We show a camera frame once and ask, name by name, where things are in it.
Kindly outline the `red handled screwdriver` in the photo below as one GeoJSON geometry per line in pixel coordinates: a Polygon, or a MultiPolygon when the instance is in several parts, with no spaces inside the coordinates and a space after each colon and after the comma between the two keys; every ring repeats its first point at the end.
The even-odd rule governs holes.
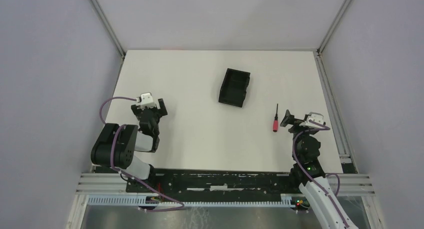
{"type": "Polygon", "coordinates": [[[279,129],[279,117],[278,117],[278,111],[279,111],[279,104],[276,104],[276,109],[275,109],[275,115],[274,115],[274,120],[273,120],[273,125],[272,125],[272,131],[274,133],[276,133],[279,129]]]}

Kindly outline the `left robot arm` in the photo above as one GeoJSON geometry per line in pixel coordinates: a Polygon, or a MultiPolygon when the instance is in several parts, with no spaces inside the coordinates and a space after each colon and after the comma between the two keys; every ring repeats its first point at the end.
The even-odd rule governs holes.
{"type": "Polygon", "coordinates": [[[160,143],[159,123],[168,111],[162,98],[154,100],[150,93],[136,98],[115,96],[103,102],[99,117],[104,124],[90,153],[94,165],[109,167],[135,180],[147,180],[153,177],[154,167],[135,156],[135,152],[155,153],[160,143]],[[103,107],[115,100],[135,102],[131,111],[138,124],[107,123],[103,118],[103,107]]]}

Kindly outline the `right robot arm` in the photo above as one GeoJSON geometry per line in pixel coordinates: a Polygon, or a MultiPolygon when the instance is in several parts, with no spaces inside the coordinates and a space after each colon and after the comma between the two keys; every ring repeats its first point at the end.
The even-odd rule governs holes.
{"type": "Polygon", "coordinates": [[[330,173],[337,179],[337,189],[331,189],[328,174],[324,172],[318,157],[321,142],[314,135],[319,131],[329,131],[324,116],[310,112],[303,119],[296,118],[287,109],[280,126],[287,127],[293,135],[292,158],[295,161],[289,178],[304,195],[309,207],[317,217],[323,229],[357,229],[358,226],[349,218],[337,199],[341,180],[338,174],[330,173]]]}

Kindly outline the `black plastic bin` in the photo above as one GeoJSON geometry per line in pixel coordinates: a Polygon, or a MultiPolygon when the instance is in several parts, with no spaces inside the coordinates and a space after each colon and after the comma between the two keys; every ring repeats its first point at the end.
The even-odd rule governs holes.
{"type": "Polygon", "coordinates": [[[250,82],[250,72],[228,68],[221,84],[218,102],[242,108],[250,82]]]}

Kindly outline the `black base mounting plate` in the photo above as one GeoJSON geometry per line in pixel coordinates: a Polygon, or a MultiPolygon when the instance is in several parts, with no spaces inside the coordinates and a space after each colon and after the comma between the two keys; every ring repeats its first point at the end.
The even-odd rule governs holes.
{"type": "Polygon", "coordinates": [[[155,168],[145,182],[184,203],[279,202],[282,194],[300,194],[310,179],[290,172],[225,171],[155,168]]]}

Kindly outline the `aluminium front rail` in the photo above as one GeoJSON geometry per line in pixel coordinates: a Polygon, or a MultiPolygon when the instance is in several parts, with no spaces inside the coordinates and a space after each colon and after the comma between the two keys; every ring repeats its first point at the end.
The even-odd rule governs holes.
{"type": "MultiPolygon", "coordinates": [[[[339,196],[373,197],[376,195],[367,174],[339,174],[339,196]]],[[[123,195],[127,183],[117,173],[83,173],[77,184],[76,193],[86,195],[123,195]]]]}

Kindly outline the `left aluminium corner post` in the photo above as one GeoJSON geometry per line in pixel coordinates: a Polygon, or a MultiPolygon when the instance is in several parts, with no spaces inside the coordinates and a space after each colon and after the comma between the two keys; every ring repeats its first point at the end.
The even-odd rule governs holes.
{"type": "Polygon", "coordinates": [[[125,58],[126,52],[118,39],[111,23],[109,22],[104,10],[102,9],[102,6],[100,5],[98,0],[89,0],[92,8],[94,9],[95,13],[97,14],[97,17],[99,18],[101,24],[103,25],[105,31],[107,32],[109,38],[113,42],[118,54],[122,59],[125,58]]]}

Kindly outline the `aluminium corner post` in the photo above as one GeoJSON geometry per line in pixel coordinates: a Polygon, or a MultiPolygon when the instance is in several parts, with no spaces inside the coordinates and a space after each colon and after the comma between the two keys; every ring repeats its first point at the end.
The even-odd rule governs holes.
{"type": "Polygon", "coordinates": [[[125,58],[126,52],[118,39],[111,23],[109,22],[104,10],[102,9],[102,6],[100,5],[98,0],[89,0],[92,8],[94,9],[95,13],[97,14],[97,17],[99,18],[101,24],[103,25],[105,31],[107,32],[109,38],[113,42],[118,54],[122,59],[125,58]]]}
{"type": "Polygon", "coordinates": [[[322,54],[322,52],[325,50],[328,42],[330,41],[330,39],[332,38],[333,33],[335,32],[335,30],[337,29],[338,25],[340,24],[344,14],[346,13],[346,11],[348,10],[350,4],[352,3],[353,0],[344,0],[343,3],[341,4],[336,16],[334,17],[332,23],[330,24],[330,27],[328,28],[323,40],[321,41],[321,43],[319,44],[319,47],[317,48],[316,52],[320,55],[322,54]]]}

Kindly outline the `right aluminium corner post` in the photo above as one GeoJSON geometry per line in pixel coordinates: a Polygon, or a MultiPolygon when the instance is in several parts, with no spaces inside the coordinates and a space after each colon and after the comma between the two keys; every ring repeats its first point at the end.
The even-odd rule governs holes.
{"type": "Polygon", "coordinates": [[[344,14],[346,13],[346,11],[348,10],[350,4],[352,3],[353,0],[344,0],[343,3],[341,4],[336,16],[334,17],[332,23],[330,24],[330,27],[328,28],[323,40],[321,41],[321,43],[319,44],[319,47],[317,48],[316,52],[320,55],[322,54],[322,52],[325,50],[328,42],[330,41],[330,39],[332,38],[333,33],[335,32],[335,30],[337,29],[338,25],[340,24],[344,14]]]}

